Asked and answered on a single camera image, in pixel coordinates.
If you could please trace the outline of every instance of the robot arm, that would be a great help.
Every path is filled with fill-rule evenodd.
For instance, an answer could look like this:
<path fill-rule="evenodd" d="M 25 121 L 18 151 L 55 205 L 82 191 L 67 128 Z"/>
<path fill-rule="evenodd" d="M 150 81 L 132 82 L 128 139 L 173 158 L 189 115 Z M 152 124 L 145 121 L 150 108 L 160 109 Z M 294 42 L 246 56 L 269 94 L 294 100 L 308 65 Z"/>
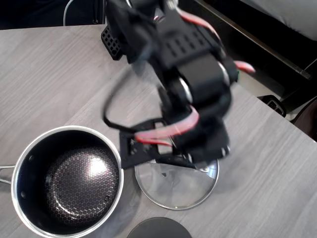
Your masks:
<path fill-rule="evenodd" d="M 155 21 L 156 8 L 164 18 Z M 158 87 L 162 118 L 132 128 L 104 118 L 108 126 L 120 130 L 122 168 L 155 160 L 203 170 L 224 158 L 229 138 L 222 119 L 238 72 L 216 32 L 172 0 L 108 0 L 106 16 L 105 31 L 111 35 L 107 39 L 119 46 L 114 54 L 104 41 L 112 58 L 126 55 L 129 63 L 146 60 L 162 83 Z M 158 122 L 165 127 L 156 128 Z M 164 138 L 172 140 L 171 153 L 158 150 L 158 144 L 169 145 Z"/>

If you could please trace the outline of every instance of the gray wooden table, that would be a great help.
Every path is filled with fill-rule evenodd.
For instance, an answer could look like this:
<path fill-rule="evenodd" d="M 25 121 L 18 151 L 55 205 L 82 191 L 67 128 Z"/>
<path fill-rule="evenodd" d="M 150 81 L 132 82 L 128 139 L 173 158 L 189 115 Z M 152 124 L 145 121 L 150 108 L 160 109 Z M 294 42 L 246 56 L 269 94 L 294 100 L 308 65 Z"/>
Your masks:
<path fill-rule="evenodd" d="M 101 118 L 102 104 L 123 70 L 100 40 L 103 26 L 0 31 L 0 164 L 14 164 L 39 134 L 62 125 L 100 131 L 118 147 L 118 132 Z M 159 116 L 150 67 L 138 69 L 110 117 L 132 125 Z M 92 238 L 125 238 L 141 221 L 168 217 L 193 238 L 317 236 L 317 145 L 243 88 L 232 89 L 226 118 L 231 155 L 220 161 L 212 195 L 187 211 L 169 211 L 145 197 L 125 171 L 119 205 Z M 34 238 L 0 184 L 0 238 Z"/>

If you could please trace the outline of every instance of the stainless steel saucepan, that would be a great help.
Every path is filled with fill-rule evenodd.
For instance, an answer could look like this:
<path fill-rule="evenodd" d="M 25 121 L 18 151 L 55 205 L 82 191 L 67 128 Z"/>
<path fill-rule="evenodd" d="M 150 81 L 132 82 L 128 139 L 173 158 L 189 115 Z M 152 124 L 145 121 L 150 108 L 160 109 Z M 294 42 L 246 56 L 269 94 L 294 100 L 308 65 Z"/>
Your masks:
<path fill-rule="evenodd" d="M 36 138 L 14 168 L 11 196 L 16 213 L 36 234 L 78 238 L 114 211 L 123 188 L 118 151 L 99 132 L 63 126 Z"/>

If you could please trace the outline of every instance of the white cable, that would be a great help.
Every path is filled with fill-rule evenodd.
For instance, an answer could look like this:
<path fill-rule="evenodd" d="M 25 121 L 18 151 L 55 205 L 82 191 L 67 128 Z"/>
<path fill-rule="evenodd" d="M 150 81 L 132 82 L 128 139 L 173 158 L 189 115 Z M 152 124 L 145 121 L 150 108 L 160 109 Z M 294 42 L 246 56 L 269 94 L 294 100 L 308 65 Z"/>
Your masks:
<path fill-rule="evenodd" d="M 65 7 L 64 10 L 64 17 L 63 17 L 63 26 L 66 26 L 66 13 L 67 13 L 67 9 L 69 7 L 69 5 L 73 2 L 74 0 L 69 0 L 68 4 Z"/>

